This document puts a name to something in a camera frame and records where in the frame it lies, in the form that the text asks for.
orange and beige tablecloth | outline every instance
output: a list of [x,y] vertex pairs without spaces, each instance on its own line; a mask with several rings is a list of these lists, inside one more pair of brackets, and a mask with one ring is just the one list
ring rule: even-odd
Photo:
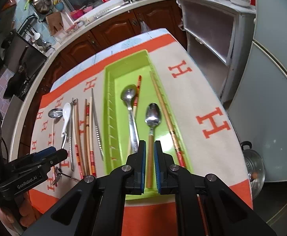
[[[208,81],[184,48],[165,29],[158,29],[132,37],[82,62],[59,81],[52,91],[43,96],[32,135],[31,153],[52,145],[52,119],[48,111],[62,108],[72,98],[84,100],[94,89],[99,126],[102,126],[104,68],[108,64],[140,50],[147,50],[167,94],[172,111],[192,165],[191,172],[200,176],[218,175],[240,198],[253,207],[250,184],[243,154],[232,124]],[[84,102],[79,114],[84,114]],[[55,122],[54,143],[60,148],[63,119]],[[84,120],[80,117],[83,143]],[[97,143],[94,143],[97,176],[105,175]],[[64,173],[79,178],[69,157],[62,162]],[[57,186],[49,179],[30,190],[32,205],[44,213],[76,183],[62,177]],[[156,196],[127,200],[125,203],[122,235],[177,235],[174,196]]]

countertop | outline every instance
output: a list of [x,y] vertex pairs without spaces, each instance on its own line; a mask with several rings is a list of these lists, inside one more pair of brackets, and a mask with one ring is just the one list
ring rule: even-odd
[[[39,74],[37,75],[36,79],[34,80],[31,88],[29,89],[28,94],[26,95],[26,98],[23,102],[23,105],[20,109],[20,112],[19,112],[19,115],[17,118],[17,122],[16,122],[16,125],[14,128],[14,131],[13,131],[12,142],[11,142],[11,151],[9,154],[9,161],[17,159],[17,157],[18,157],[20,137],[21,137],[23,124],[24,124],[29,106],[32,102],[32,99],[34,97],[34,94],[35,94],[40,82],[42,81],[45,73],[47,72],[48,68],[53,63],[53,61],[57,57],[57,55],[65,47],[67,47],[70,43],[72,43],[75,39],[77,39],[81,35],[85,34],[89,30],[91,30],[92,28],[96,27],[97,25],[103,23],[104,21],[107,21],[107,20],[109,20],[109,19],[111,19],[117,15],[120,15],[126,11],[129,11],[129,10],[132,10],[132,9],[135,9],[135,8],[147,5],[147,4],[159,2],[159,1],[165,1],[165,0],[139,0],[139,1],[135,1],[134,3],[131,3],[131,4],[127,4],[127,5],[125,5],[121,8],[118,8],[118,9],[116,9],[116,10],[114,10],[108,14],[105,14],[101,18],[94,20],[85,26],[82,26],[76,32],[74,32],[72,35],[70,35],[69,37],[62,40],[61,43],[58,42],[54,45],[55,50],[49,55],[47,61],[45,62],[42,69],[40,70]],[[197,1],[199,1],[201,3],[210,4],[212,6],[217,6],[219,8],[221,8],[221,6],[223,6],[225,8],[232,9],[237,13],[250,13],[250,14],[256,13],[255,6],[251,6],[250,8],[244,8],[244,7],[240,7],[240,6],[237,6],[235,4],[232,4],[231,2],[225,1],[225,0],[197,0]],[[111,7],[114,4],[118,5],[121,2],[122,2],[122,0],[110,0],[107,3],[104,3],[100,6],[98,6],[97,8],[91,10],[90,12],[86,13],[84,15],[84,18],[92,18],[99,11],[104,10],[107,7]]]

green plastic tray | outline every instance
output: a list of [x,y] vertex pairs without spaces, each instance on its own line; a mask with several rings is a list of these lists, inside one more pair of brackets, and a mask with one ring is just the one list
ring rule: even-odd
[[[120,94],[125,86],[129,84],[136,85],[139,75],[142,76],[142,80],[136,114],[136,125],[139,140],[145,140],[148,147],[149,127],[145,122],[146,109],[152,102],[157,103],[160,107],[150,77],[150,71],[155,73],[155,68],[149,59],[147,50],[141,50],[131,54],[105,67],[102,141],[104,166],[107,174],[109,174],[114,168],[125,164],[127,161],[129,142],[128,110],[124,102],[120,99]],[[163,87],[160,84],[160,80],[156,73],[155,77],[164,101],[167,104],[167,109],[171,114],[171,120],[174,124],[175,132],[179,138],[179,143],[182,149],[186,150],[185,145],[182,142],[182,136],[177,127],[176,120],[172,116],[173,113],[171,108],[168,106],[168,99],[166,95],[164,95]],[[178,164],[168,127],[164,120],[163,114],[161,116],[161,124],[155,129],[155,140],[161,141],[163,152],[171,154],[174,158],[174,162]],[[187,168],[190,169],[191,166],[187,157],[187,152],[185,151],[183,155]],[[154,172],[153,175],[153,188],[145,188],[144,194],[142,195],[127,195],[126,199],[148,198],[157,195],[158,190]]]

spoon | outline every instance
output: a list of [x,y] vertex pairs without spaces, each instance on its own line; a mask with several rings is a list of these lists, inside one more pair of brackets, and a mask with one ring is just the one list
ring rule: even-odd
[[147,107],[145,122],[150,128],[148,146],[147,188],[152,188],[154,128],[161,123],[161,113],[156,103],[151,103]]
[[68,124],[69,119],[70,119],[70,114],[71,114],[71,104],[66,103],[64,105],[64,108],[62,109],[62,115],[64,117],[65,122],[64,122],[64,126],[62,127],[61,137],[65,136],[67,124]]
[[133,153],[136,153],[138,151],[138,132],[136,127],[136,122],[134,118],[134,114],[132,112],[132,103],[137,94],[137,86],[132,84],[126,86],[121,95],[120,98],[122,101],[125,102],[128,109],[128,123],[129,123],[129,132],[130,132],[130,143],[131,143],[131,149]]
[[48,116],[50,118],[60,118],[62,117],[62,109],[61,108],[54,108],[54,109],[51,109],[49,112],[48,112]]

